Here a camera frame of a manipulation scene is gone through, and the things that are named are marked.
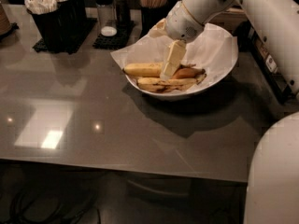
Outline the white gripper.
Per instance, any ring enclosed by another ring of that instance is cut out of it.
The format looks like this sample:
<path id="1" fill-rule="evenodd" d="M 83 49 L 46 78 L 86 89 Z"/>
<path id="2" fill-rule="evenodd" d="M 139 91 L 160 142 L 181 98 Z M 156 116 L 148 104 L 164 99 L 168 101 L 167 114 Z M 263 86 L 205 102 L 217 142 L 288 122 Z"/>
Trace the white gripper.
<path id="1" fill-rule="evenodd" d="M 196 21 L 182 2 L 177 2 L 165 19 L 149 29 L 150 37 L 168 35 L 175 40 L 166 49 L 161 79 L 169 79 L 175 74 L 186 53 L 186 43 L 193 42 L 203 31 L 204 25 Z"/>

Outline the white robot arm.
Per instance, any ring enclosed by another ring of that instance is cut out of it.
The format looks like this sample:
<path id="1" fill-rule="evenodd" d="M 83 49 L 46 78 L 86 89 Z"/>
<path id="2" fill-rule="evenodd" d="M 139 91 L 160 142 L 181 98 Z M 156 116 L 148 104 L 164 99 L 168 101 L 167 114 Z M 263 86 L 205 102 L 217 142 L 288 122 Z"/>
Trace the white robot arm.
<path id="1" fill-rule="evenodd" d="M 181 0 L 149 30 L 192 42 L 213 17 L 237 2 L 293 94 L 299 92 L 299 6 L 292 0 Z M 244 224 L 299 224 L 299 113 L 270 127 L 255 149 Z"/>

